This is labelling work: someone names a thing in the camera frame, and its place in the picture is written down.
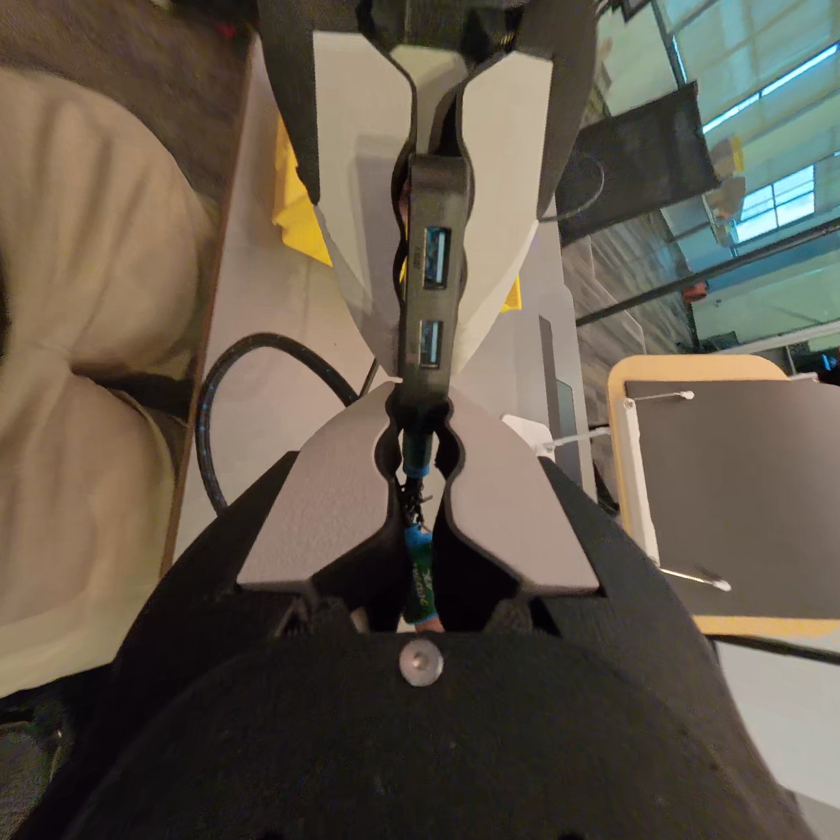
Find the pale grey flat slab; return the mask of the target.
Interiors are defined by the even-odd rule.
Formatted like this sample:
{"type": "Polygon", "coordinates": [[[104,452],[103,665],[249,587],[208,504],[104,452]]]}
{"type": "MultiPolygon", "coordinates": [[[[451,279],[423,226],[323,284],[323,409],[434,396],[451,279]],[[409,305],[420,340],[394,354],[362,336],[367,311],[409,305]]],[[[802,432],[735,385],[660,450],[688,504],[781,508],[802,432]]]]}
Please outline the pale grey flat slab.
{"type": "MultiPolygon", "coordinates": [[[[554,358],[553,331],[549,320],[539,316],[539,331],[551,440],[574,437],[577,423],[572,388],[561,380],[554,358]]],[[[581,485],[580,446],[575,440],[552,450],[554,462],[578,485],[581,485]]]]}

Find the person's beige trousers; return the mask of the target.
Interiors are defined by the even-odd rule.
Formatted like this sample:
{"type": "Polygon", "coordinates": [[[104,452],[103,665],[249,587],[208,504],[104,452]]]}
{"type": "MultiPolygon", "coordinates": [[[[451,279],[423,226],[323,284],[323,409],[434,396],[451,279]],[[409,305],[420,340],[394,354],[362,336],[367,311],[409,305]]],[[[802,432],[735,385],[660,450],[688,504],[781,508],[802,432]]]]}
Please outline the person's beige trousers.
{"type": "Polygon", "coordinates": [[[1,691],[112,661],[156,585],[213,228],[163,144],[68,80],[1,78],[1,691]]]}

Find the dark rectangular panel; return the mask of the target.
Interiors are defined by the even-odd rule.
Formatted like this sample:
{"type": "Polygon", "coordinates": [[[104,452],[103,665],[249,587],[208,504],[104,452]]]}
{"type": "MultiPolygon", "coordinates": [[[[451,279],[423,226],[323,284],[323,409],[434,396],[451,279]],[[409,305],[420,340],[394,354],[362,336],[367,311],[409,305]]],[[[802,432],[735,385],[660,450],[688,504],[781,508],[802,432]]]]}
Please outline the dark rectangular panel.
{"type": "Polygon", "coordinates": [[[695,80],[583,128],[554,194],[560,243],[716,189],[695,80]]]}

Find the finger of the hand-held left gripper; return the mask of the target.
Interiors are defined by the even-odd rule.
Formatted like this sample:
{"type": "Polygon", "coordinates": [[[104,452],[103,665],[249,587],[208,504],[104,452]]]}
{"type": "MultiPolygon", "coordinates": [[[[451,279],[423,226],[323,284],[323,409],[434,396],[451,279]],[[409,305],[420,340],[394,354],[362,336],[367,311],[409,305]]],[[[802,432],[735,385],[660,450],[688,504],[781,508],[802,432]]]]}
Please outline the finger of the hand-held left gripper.
{"type": "Polygon", "coordinates": [[[465,229],[466,282],[458,305],[452,374],[459,374],[500,315],[538,226],[543,143],[553,64],[512,51],[460,73],[436,105],[429,146],[442,143],[455,109],[455,150],[470,163],[473,199],[465,229]]]}
{"type": "Polygon", "coordinates": [[[403,230],[395,175],[413,151],[414,86],[362,35],[313,36],[320,197],[315,214],[350,315],[386,375],[397,373],[403,230]]]}

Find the white bracket bar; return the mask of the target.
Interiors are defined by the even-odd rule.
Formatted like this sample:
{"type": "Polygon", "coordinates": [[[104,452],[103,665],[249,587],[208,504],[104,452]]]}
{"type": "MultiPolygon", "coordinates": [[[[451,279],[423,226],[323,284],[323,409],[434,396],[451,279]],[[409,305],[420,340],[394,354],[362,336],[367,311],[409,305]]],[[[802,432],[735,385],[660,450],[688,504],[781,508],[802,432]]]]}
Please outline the white bracket bar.
{"type": "Polygon", "coordinates": [[[622,399],[617,422],[617,440],[620,445],[618,462],[625,496],[625,500],[620,503],[623,524],[627,533],[659,568],[658,541],[644,473],[637,404],[633,398],[622,399]]]}

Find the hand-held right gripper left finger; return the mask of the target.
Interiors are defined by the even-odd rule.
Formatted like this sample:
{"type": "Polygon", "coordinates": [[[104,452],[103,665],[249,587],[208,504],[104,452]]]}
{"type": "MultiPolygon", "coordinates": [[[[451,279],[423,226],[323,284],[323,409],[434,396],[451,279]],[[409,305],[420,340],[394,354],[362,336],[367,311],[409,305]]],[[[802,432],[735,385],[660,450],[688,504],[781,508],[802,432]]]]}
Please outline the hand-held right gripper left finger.
{"type": "Polygon", "coordinates": [[[370,601],[402,582],[394,390],[376,387],[304,444],[238,573],[239,586],[370,601]]]}

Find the white rounded tab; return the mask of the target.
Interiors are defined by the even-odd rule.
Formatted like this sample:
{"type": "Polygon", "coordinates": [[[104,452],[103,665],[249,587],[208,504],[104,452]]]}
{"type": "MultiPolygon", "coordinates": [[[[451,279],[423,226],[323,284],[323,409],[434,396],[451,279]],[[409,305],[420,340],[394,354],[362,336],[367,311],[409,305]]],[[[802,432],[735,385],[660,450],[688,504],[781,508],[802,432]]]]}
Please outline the white rounded tab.
{"type": "Polygon", "coordinates": [[[546,425],[510,414],[504,414],[500,419],[528,444],[536,456],[553,456],[554,438],[546,425]]]}

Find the black usb hub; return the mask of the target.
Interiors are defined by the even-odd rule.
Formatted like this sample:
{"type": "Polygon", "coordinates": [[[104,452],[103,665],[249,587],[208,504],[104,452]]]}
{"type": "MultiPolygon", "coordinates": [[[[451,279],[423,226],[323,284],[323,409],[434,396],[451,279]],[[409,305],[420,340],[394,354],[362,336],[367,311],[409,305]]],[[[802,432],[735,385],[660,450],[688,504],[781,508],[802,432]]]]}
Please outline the black usb hub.
{"type": "Polygon", "coordinates": [[[466,286],[471,167],[460,156],[414,154],[394,258],[399,306],[396,411],[403,430],[430,434],[448,410],[458,309],[466,286]]]}

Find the yellow plastic bin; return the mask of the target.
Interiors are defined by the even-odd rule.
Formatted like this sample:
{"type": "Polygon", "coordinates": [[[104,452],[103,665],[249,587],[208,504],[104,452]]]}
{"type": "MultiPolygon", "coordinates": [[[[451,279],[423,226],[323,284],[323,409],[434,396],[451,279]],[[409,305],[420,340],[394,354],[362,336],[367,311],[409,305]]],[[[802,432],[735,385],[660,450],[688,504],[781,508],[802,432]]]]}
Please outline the yellow plastic bin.
{"type": "MultiPolygon", "coordinates": [[[[387,140],[385,134],[379,137],[382,131],[376,131],[374,144],[388,144],[387,151],[394,151],[396,158],[400,155],[410,154],[413,147],[413,120],[411,109],[405,115],[406,119],[394,122],[391,120],[387,126],[387,140]]],[[[325,238],[316,207],[308,194],[307,187],[303,184],[298,173],[298,159],[292,146],[291,137],[287,130],[282,116],[278,117],[276,135],[276,186],[275,204],[272,215],[273,224],[280,229],[283,243],[305,256],[315,259],[329,268],[333,268],[328,245],[332,240],[325,238]]],[[[423,252],[424,273],[423,288],[427,291],[443,293],[446,288],[445,281],[448,268],[452,267],[450,262],[453,256],[452,233],[440,226],[429,227],[424,234],[425,250],[423,252]]],[[[407,261],[402,263],[401,271],[396,284],[396,295],[403,302],[406,280],[408,278],[407,261]]],[[[342,297],[347,303],[348,309],[354,314],[358,303],[354,296],[361,293],[361,288],[352,284],[343,283],[350,275],[345,277],[342,274],[335,275],[335,282],[342,297]]],[[[517,275],[513,281],[511,290],[501,305],[501,312],[517,311],[522,308],[520,279],[517,275]]]]}

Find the black sheet panel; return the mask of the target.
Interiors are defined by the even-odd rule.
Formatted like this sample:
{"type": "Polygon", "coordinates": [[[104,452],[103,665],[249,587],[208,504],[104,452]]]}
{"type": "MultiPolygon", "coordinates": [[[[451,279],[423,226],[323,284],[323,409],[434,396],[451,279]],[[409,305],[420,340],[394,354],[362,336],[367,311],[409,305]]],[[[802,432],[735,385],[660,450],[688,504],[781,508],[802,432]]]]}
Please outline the black sheet panel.
{"type": "Polygon", "coordinates": [[[694,616],[836,621],[839,390],[800,381],[629,381],[664,567],[694,616]]]}

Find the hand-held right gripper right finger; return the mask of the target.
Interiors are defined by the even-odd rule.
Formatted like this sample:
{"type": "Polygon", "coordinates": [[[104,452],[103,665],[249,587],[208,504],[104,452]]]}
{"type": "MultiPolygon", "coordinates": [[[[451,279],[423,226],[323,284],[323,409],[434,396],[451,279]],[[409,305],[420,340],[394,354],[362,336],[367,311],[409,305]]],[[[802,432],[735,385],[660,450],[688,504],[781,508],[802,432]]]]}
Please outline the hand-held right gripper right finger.
{"type": "Polygon", "coordinates": [[[591,595],[600,582],[529,444],[462,394],[450,394],[446,478],[454,532],[530,595],[591,595]]]}

